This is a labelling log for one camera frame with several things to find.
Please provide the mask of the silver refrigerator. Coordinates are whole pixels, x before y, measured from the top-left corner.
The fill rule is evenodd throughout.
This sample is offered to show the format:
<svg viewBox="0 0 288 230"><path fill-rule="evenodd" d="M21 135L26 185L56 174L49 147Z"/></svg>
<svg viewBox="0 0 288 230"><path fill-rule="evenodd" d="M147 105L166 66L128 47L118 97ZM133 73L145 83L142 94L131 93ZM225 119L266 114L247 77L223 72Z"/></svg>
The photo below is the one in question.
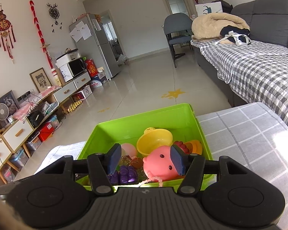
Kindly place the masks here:
<svg viewBox="0 0 288 230"><path fill-rule="evenodd" d="M100 15L85 13L69 26L70 36L83 57L103 68L107 79L120 72L114 51L105 33Z"/></svg>

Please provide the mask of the red knot wall ornament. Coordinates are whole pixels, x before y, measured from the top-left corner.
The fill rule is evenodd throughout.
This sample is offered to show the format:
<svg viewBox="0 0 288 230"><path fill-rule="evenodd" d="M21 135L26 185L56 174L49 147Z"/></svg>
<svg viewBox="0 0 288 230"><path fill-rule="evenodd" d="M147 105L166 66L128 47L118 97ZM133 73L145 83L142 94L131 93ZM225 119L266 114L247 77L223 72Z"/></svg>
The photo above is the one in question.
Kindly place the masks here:
<svg viewBox="0 0 288 230"><path fill-rule="evenodd" d="M12 63L14 63L12 49L14 48L15 42L16 38L13 32L13 25L7 19L7 16L2 9L2 5L0 5L0 47L7 52Z"/></svg>

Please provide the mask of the white deer print cushion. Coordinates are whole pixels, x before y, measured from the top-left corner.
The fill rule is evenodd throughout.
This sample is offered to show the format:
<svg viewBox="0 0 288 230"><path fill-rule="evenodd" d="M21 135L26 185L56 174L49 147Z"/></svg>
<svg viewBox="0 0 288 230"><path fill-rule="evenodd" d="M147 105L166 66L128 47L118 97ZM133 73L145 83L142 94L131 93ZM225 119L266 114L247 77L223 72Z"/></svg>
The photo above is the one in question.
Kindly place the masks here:
<svg viewBox="0 0 288 230"><path fill-rule="evenodd" d="M195 5L195 10L196 10L198 16L211 14L211 13L223 12L221 2L197 4L197 5Z"/></svg>

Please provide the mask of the dark office chair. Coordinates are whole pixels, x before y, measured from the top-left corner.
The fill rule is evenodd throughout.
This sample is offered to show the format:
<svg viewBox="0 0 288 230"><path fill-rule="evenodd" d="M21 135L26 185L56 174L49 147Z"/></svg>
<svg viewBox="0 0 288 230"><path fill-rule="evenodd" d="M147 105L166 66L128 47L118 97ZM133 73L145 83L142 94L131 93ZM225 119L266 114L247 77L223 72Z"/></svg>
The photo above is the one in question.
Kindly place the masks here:
<svg viewBox="0 0 288 230"><path fill-rule="evenodd" d="M180 44L188 44L192 50L191 42L191 26L192 19L184 13L176 13L169 15L164 20L163 31L170 49L174 67L176 60L185 55L185 53L176 53L174 46Z"/></svg>

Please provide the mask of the yellow toy pot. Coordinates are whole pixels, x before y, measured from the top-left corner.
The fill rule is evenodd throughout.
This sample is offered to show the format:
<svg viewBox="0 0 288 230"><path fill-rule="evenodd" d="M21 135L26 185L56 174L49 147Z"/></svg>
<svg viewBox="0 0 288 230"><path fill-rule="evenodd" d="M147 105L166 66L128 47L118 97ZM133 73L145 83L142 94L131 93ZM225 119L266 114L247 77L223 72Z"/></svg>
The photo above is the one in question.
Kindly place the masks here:
<svg viewBox="0 0 288 230"><path fill-rule="evenodd" d="M145 129L143 135L136 143L137 151L143 156L148 156L153 150L160 146L170 146L173 142L173 135L167 129L156 129L150 127Z"/></svg>

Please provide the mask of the white wooden tv cabinet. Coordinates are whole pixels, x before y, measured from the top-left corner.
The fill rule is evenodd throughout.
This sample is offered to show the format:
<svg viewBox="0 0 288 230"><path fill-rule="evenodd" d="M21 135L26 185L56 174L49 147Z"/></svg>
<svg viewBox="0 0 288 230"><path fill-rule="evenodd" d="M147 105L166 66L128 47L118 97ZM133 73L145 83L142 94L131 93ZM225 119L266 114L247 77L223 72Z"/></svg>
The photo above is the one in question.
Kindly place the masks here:
<svg viewBox="0 0 288 230"><path fill-rule="evenodd" d="M37 102L29 101L29 109L30 111L25 115L22 120L16 120L13 123L9 124L6 130L3 133L0 133L0 178L3 183L7 183L6 179L1 173L1 169L5 163L10 165L11 168L18 171L18 168L13 165L9 158L12 154L14 154L18 149L23 148L26 151L26 154L29 155L29 151L25 146L25 141L33 134L33 132L37 131L38 128L46 122L48 118L51 117L53 113L59 108L62 109L64 114L68 114L71 112L69 108L66 108L64 104L68 100L72 100L72 95L78 92L83 86L87 85L91 81L88 72L83 72L77 78L70 80L63 87L58 87L57 89L48 92L46 96L42 97L41 100ZM32 115L34 111L36 111L41 104L45 101L58 103L58 105L50 110L50 113L46 114L43 120L34 127L28 119L29 115Z"/></svg>

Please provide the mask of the microwave oven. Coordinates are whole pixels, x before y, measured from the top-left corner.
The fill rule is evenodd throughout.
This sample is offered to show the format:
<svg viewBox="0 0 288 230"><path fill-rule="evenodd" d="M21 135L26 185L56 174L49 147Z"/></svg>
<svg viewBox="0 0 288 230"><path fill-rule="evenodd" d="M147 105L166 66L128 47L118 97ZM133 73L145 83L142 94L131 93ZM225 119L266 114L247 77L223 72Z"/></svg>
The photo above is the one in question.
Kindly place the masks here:
<svg viewBox="0 0 288 230"><path fill-rule="evenodd" d="M59 70L64 81L68 82L84 72L86 70L86 66L83 58L80 57L62 65L59 67Z"/></svg>

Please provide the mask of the small white fan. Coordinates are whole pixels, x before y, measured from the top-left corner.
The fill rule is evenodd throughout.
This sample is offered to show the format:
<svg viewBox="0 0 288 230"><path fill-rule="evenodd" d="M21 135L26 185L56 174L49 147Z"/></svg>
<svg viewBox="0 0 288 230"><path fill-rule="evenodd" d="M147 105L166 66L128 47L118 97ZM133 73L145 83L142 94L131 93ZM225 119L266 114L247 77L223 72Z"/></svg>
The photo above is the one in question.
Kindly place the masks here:
<svg viewBox="0 0 288 230"><path fill-rule="evenodd" d="M0 121L5 121L9 117L9 108L6 104L0 103Z"/></svg>

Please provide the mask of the beige folded blanket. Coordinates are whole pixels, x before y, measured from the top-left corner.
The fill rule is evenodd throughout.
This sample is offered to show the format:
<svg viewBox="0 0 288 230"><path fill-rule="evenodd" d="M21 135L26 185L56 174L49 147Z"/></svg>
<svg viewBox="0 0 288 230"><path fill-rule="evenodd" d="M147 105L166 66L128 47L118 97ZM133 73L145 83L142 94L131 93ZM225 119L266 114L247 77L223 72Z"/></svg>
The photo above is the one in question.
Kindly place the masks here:
<svg viewBox="0 0 288 230"><path fill-rule="evenodd" d="M250 26L241 17L224 12L214 12L200 15L193 20L191 38L194 41L220 38L221 30L229 25L239 29L250 29Z"/></svg>

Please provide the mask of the clear pink capsule ball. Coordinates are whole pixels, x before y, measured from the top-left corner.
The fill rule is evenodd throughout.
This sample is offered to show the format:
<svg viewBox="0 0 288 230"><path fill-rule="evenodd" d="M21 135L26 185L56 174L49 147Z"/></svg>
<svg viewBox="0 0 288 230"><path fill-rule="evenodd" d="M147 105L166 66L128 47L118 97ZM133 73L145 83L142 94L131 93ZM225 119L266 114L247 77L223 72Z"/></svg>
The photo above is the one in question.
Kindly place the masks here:
<svg viewBox="0 0 288 230"><path fill-rule="evenodd" d="M121 144L122 156L129 156L130 158L136 157L138 155L136 147L130 143Z"/></svg>

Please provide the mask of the red gift box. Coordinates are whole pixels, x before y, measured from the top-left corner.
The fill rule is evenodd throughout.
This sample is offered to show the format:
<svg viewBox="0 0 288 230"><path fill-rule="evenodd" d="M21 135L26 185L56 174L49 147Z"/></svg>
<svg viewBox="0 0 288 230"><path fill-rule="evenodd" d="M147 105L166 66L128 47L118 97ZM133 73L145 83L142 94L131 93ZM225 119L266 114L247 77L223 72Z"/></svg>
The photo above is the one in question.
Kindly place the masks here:
<svg viewBox="0 0 288 230"><path fill-rule="evenodd" d="M99 73L98 69L97 69L97 67L96 67L96 65L92 59L86 59L85 64L86 64L89 76L91 78L94 78L96 75L98 75L98 73Z"/></svg>

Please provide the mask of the framed cartoon picture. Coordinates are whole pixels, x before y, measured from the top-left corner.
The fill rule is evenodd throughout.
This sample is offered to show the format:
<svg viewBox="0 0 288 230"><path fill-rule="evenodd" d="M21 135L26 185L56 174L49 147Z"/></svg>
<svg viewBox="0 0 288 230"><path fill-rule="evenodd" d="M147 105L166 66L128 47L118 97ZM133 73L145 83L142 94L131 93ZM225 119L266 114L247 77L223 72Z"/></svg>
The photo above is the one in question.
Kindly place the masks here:
<svg viewBox="0 0 288 230"><path fill-rule="evenodd" d="M43 67L31 72L29 76L31 77L31 80L39 93L52 86Z"/></svg>

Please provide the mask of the grey checked table cloth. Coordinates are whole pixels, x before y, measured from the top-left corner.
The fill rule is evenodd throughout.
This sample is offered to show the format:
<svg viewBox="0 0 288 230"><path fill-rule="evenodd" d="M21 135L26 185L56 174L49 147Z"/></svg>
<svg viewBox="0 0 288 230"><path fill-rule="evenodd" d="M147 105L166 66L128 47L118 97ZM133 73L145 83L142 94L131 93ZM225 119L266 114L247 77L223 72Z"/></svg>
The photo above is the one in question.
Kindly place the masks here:
<svg viewBox="0 0 288 230"><path fill-rule="evenodd" d="M214 160L229 156L283 193L278 225L288 229L288 126L262 103L195 116Z"/></svg>

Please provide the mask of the dark grey sofa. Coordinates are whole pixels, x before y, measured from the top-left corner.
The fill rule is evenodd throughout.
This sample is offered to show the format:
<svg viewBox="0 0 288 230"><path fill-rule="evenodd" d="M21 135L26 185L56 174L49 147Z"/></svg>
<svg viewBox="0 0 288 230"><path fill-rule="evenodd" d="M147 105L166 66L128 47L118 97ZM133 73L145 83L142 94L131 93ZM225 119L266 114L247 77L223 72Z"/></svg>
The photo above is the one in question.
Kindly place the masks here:
<svg viewBox="0 0 288 230"><path fill-rule="evenodd" d="M288 0L254 0L235 6L231 14L243 18L250 26L250 39L281 45L288 48ZM227 97L230 106L245 105L229 85L217 77L217 70L201 54L192 48L198 65Z"/></svg>

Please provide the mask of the pink toy pig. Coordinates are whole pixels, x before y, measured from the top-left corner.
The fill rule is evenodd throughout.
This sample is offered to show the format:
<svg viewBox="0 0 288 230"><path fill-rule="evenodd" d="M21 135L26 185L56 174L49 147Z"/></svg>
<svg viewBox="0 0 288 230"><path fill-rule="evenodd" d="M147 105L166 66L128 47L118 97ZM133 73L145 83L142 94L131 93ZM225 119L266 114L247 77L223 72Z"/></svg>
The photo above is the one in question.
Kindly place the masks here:
<svg viewBox="0 0 288 230"><path fill-rule="evenodd" d="M143 158L143 170L150 181L169 181L184 177L178 174L170 158L170 146L167 145L154 149Z"/></svg>

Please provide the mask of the grey plaid sofa cover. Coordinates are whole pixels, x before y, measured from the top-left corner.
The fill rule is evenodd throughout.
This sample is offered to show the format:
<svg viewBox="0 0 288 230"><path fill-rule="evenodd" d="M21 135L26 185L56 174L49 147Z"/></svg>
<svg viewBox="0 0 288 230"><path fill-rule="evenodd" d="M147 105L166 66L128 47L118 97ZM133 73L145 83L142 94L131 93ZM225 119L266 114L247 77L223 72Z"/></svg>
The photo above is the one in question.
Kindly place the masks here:
<svg viewBox="0 0 288 230"><path fill-rule="evenodd" d="M191 41L198 65L232 107L262 102L288 126L288 48L259 41L247 46Z"/></svg>

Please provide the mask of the purple toy grapes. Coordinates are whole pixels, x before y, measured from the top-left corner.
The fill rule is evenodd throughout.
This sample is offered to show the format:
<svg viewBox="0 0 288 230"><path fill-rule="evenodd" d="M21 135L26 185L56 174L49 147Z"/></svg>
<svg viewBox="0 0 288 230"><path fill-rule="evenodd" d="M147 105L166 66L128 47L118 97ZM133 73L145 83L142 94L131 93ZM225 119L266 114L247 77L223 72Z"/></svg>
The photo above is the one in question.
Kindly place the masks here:
<svg viewBox="0 0 288 230"><path fill-rule="evenodd" d="M119 170L108 175L112 185L131 185L138 183L138 174L134 167L121 165Z"/></svg>

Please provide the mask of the deer antler wall clock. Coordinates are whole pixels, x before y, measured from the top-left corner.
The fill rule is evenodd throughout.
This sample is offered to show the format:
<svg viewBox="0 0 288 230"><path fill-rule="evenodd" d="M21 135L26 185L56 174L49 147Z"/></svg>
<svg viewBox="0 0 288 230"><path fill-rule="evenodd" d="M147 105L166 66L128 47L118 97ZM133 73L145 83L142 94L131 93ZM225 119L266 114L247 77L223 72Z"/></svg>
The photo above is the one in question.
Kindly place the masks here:
<svg viewBox="0 0 288 230"><path fill-rule="evenodd" d="M49 7L48 12L49 12L50 17L55 19L55 25L58 25L59 24L58 19L60 17L60 12L57 9L58 5L56 3L55 4L47 3L47 6Z"/></svg>

